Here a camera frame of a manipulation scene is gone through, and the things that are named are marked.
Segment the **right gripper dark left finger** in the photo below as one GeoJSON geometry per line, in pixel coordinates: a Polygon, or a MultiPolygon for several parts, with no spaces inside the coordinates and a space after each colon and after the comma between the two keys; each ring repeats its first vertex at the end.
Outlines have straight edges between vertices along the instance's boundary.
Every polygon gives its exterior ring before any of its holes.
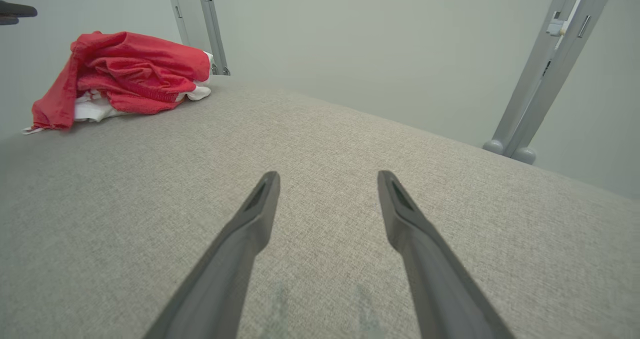
{"type": "Polygon", "coordinates": [[[235,339],[250,276],[268,245],[281,192],[266,172],[171,296],[147,339],[235,339]]]}

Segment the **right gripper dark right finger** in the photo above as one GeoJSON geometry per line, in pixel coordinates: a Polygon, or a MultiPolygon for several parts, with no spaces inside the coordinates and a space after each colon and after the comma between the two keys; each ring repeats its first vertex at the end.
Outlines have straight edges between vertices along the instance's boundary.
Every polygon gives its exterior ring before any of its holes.
{"type": "Polygon", "coordinates": [[[381,170],[377,188],[386,236],[402,257],[423,339],[512,339],[510,328],[400,180],[381,170]]]}

